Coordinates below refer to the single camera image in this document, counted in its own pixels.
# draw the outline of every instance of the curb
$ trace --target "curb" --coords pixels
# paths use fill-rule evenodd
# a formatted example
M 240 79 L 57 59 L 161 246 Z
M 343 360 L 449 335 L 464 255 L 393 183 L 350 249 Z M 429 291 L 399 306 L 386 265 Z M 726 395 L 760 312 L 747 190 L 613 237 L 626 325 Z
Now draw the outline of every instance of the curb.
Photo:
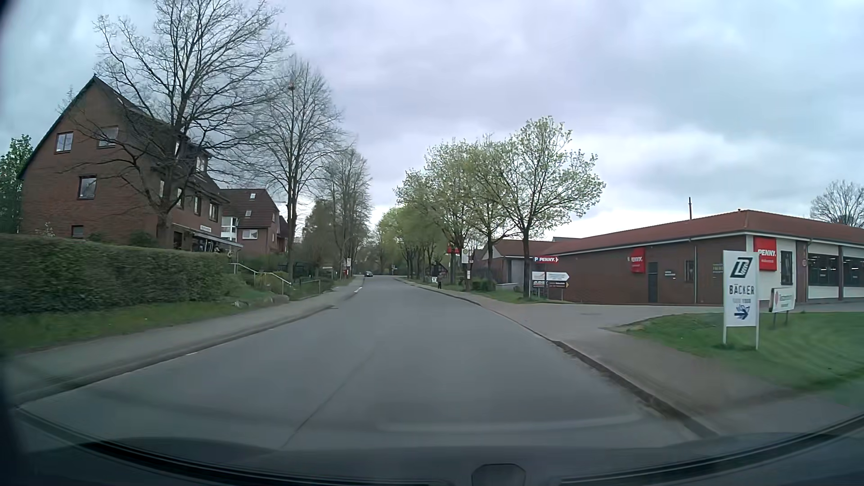
M 345 298 L 341 299 L 341 301 L 345 301 L 351 297 L 356 295 L 356 292 L 350 292 Z M 195 344 L 190 344 L 187 346 L 183 346 L 181 348 L 174 348 L 166 351 L 164 353 L 160 353 L 159 355 L 151 356 L 149 358 L 144 358 L 137 361 L 128 361 L 125 363 L 120 363 L 118 365 L 112 366 L 107 369 L 101 369 L 94 373 L 85 374 L 83 376 L 77 377 L 58 377 L 53 376 L 48 380 L 50 383 L 44 387 L 32 388 L 23 392 L 19 392 L 14 394 L 10 401 L 13 406 L 21 406 L 29 401 L 39 400 L 43 398 L 47 398 L 52 395 L 56 395 L 58 393 L 68 392 L 70 390 L 74 390 L 75 388 L 85 387 L 87 385 L 91 385 L 98 381 L 107 380 L 109 378 L 113 378 L 114 376 L 119 376 L 120 374 L 129 373 L 130 371 L 136 371 L 141 368 L 146 368 L 148 366 L 153 366 L 155 364 L 161 363 L 163 361 L 173 360 L 174 358 L 179 358 L 184 355 L 188 355 L 189 353 L 196 353 L 198 351 L 202 351 L 204 349 L 212 348 L 214 346 L 219 346 L 220 344 L 225 344 L 226 342 L 231 342 L 238 340 L 243 337 L 252 336 L 258 334 L 260 332 L 264 332 L 266 330 L 274 329 L 285 324 L 290 324 L 301 319 L 305 319 L 307 317 L 311 317 L 323 310 L 332 309 L 335 304 L 323 304 L 318 307 L 314 307 L 302 314 L 275 319 L 272 321 L 268 321 L 266 323 L 262 323 L 261 325 L 244 329 L 240 332 L 219 336 L 213 339 L 209 339 L 203 342 L 197 342 Z M 32 368 L 21 367 L 20 368 L 27 369 L 33 373 L 41 374 L 42 372 L 34 371 Z
M 498 314 L 499 316 L 506 317 L 507 319 L 510 319 L 514 323 L 519 324 L 524 329 L 530 331 L 532 334 L 534 334 L 536 336 L 540 336 L 543 339 L 545 339 L 546 341 L 551 342 L 552 344 L 555 344 L 566 355 L 577 358 L 579 361 L 582 361 L 583 363 L 589 365 L 591 368 L 597 370 L 604 377 L 608 378 L 609 380 L 613 381 L 614 383 L 616 383 L 620 387 L 622 387 L 625 390 L 627 390 L 628 392 L 632 393 L 633 395 L 636 396 L 636 398 L 641 400 L 643 403 L 645 403 L 646 405 L 648 405 L 652 409 L 659 412 L 664 417 L 669 418 L 669 419 L 674 419 L 674 420 L 680 422 L 682 425 L 687 427 L 688 430 L 693 432 L 699 438 L 715 438 L 715 437 L 720 437 L 720 435 L 721 435 L 719 432 L 717 432 L 714 429 L 712 429 L 711 427 L 703 424 L 698 419 L 694 419 L 691 415 L 684 412 L 680 408 L 673 406 L 671 403 L 669 403 L 666 400 L 661 399 L 656 394 L 649 392 L 648 390 L 646 390 L 643 387 L 640 387 L 636 383 L 633 383 L 632 381 L 628 380 L 623 374 L 616 372 L 615 370 L 606 366 L 602 362 L 596 360 L 595 358 L 593 358 L 589 355 L 586 355 L 585 353 L 581 352 L 579 349 L 576 349 L 576 348 L 570 346 L 566 342 L 556 341 L 554 339 L 549 339 L 547 336 L 540 334 L 539 332 L 531 329 L 530 327 L 522 324 L 521 322 L 519 322 L 519 321 L 517 321 L 517 320 L 515 320 L 509 316 L 505 316 L 504 314 L 501 314 L 500 312 L 498 312 L 496 310 L 484 307 L 482 304 L 480 304 L 478 302 L 474 302 L 473 300 L 470 300 L 468 298 L 461 297 L 461 296 L 455 296 L 455 295 L 452 295 L 452 294 L 449 294 L 446 292 L 441 292 L 441 291 L 438 291 L 438 289 L 427 288 L 424 285 L 415 285 L 414 283 L 408 282 L 406 280 L 402 280 L 402 281 L 405 284 L 412 285 L 414 287 L 424 288 L 428 291 L 434 291 L 435 293 L 443 294 L 443 295 L 446 295 L 448 297 L 453 297 L 453 298 L 458 298 L 460 300 L 468 301 L 472 304 L 479 305 L 480 307 L 483 307 L 486 310 L 494 312 L 495 314 Z

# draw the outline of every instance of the shop window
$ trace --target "shop window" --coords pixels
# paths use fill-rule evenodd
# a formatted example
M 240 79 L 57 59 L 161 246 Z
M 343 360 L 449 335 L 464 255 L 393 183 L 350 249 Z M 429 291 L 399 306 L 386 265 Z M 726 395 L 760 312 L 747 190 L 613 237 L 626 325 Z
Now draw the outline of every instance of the shop window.
M 684 262 L 684 282 L 692 282 L 696 280 L 696 262 L 694 260 L 686 260 Z
M 807 285 L 837 287 L 837 255 L 811 253 L 807 257 L 810 268 Z
M 864 287 L 864 259 L 843 257 L 843 286 Z
M 792 252 L 780 252 L 780 284 L 784 286 L 792 285 L 792 272 L 795 264 L 792 261 Z

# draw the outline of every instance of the hedge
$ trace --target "hedge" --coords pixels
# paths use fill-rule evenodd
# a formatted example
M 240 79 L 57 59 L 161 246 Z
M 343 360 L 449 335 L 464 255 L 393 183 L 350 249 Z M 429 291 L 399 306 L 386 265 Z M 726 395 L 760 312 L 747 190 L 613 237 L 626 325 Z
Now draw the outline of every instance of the hedge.
M 0 314 L 216 300 L 225 257 L 0 234 Z

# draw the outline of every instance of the directional sign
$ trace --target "directional sign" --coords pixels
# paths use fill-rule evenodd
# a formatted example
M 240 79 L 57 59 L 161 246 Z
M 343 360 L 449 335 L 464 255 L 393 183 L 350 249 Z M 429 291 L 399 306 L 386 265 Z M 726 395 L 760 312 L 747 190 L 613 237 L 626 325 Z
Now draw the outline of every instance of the directional sign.
M 535 263 L 558 263 L 558 257 L 549 257 L 549 256 L 534 257 L 534 262 Z
M 566 282 L 570 280 L 570 274 L 567 272 L 546 272 L 546 279 L 550 282 Z

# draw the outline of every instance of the advertising sign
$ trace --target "advertising sign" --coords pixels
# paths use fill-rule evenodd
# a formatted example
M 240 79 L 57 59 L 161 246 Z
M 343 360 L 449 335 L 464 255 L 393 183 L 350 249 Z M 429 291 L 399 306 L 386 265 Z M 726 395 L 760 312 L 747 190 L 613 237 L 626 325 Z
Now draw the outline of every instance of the advertising sign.
M 795 289 L 792 287 L 776 287 L 771 289 L 768 312 L 786 312 L 792 309 L 795 309 Z
M 777 239 L 753 236 L 753 250 L 759 254 L 759 269 L 777 271 Z
M 723 250 L 723 343 L 726 328 L 755 327 L 759 348 L 759 271 L 756 252 Z
M 645 273 L 645 248 L 633 248 L 630 256 L 627 257 L 630 261 L 630 272 Z

